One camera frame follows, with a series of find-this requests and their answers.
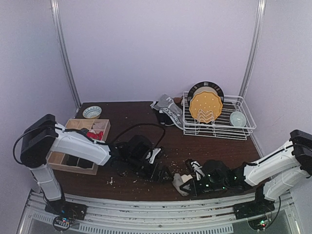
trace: rack wire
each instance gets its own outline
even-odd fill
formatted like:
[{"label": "rack wire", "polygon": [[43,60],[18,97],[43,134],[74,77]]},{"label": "rack wire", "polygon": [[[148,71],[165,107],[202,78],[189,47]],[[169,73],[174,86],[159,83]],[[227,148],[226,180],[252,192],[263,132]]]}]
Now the rack wire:
[{"label": "rack wire", "polygon": [[[187,94],[187,91],[183,92],[184,135],[247,140],[247,137],[256,129],[254,118],[243,97],[225,95],[222,112],[218,118],[214,118],[212,111],[199,110],[197,119],[194,119],[189,111]],[[234,111],[240,111],[245,115],[247,119],[245,127],[235,127],[230,124],[230,115]],[[210,122],[203,123],[203,119],[208,119]]]}]

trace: bowl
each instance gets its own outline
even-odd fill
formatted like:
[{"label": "bowl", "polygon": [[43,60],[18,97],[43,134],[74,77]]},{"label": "bowl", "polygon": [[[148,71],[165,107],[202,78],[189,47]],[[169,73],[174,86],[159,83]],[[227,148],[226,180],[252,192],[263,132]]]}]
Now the bowl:
[{"label": "bowl", "polygon": [[95,119],[99,118],[101,112],[102,108],[99,106],[90,106],[83,111],[82,115],[84,118]]},{"label": "bowl", "polygon": [[234,127],[245,127],[247,119],[240,111],[234,111],[230,115],[230,123]]}]

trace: dark wooden table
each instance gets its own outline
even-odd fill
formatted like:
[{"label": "dark wooden table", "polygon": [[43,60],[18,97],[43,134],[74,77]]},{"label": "dark wooden table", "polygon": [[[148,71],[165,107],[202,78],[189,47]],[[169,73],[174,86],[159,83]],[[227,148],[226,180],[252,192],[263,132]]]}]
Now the dark wooden table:
[{"label": "dark wooden table", "polygon": [[[101,102],[84,103],[77,118],[82,117],[82,111],[92,105],[102,108],[100,118],[109,119],[111,129],[107,141],[118,133],[137,123],[157,123],[150,102]],[[208,159],[222,160],[228,167],[235,168],[244,161],[259,159],[259,155],[249,138],[243,140],[219,139],[201,136],[184,136],[183,131],[175,126],[168,127],[166,136],[160,146],[165,148],[165,155],[160,163],[167,165],[172,173],[187,174],[184,161],[188,158],[203,164]],[[142,134],[152,142],[161,136],[162,130],[152,126],[137,127],[120,138],[128,141],[135,134]],[[65,193],[116,200],[128,201],[176,201],[189,199],[208,199],[234,195],[231,191],[214,192],[195,197],[182,197],[170,182],[159,184],[138,178],[125,168],[115,168],[109,165],[99,167],[97,175],[75,174],[55,171],[57,180],[63,186]]]}]

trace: wall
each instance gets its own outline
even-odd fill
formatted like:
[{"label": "wall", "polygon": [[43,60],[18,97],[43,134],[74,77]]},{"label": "wall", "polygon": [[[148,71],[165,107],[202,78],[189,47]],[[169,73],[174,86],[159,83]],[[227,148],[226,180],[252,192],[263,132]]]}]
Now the wall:
[{"label": "wall", "polygon": [[30,171],[13,160],[13,143],[46,113],[65,123],[75,105],[50,1],[2,0],[0,22],[0,232],[14,234],[34,182]]},{"label": "wall", "polygon": [[[312,134],[312,1],[267,1],[246,101],[266,155],[294,129]],[[312,179],[292,189],[304,233],[312,230]]]},{"label": "wall", "polygon": [[60,0],[82,102],[157,100],[200,81],[237,95],[258,0]]}]

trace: wooden tray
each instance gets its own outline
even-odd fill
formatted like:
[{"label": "wooden tray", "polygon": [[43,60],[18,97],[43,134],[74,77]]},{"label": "wooden tray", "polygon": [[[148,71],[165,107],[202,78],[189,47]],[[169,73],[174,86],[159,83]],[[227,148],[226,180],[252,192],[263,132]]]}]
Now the wooden tray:
[{"label": "wooden tray", "polygon": [[[101,128],[93,128],[94,126],[102,125]],[[89,130],[94,129],[104,131],[103,138],[101,140],[106,140],[111,124],[108,119],[77,119],[73,118],[68,120],[66,124],[66,128],[74,128],[81,129],[87,128]],[[98,172],[98,166],[93,163],[92,168],[81,168],[77,166],[68,166],[66,165],[66,161],[68,159],[68,155],[52,152],[48,157],[48,162],[52,169],[73,173],[81,173],[88,175],[96,175]]]}]

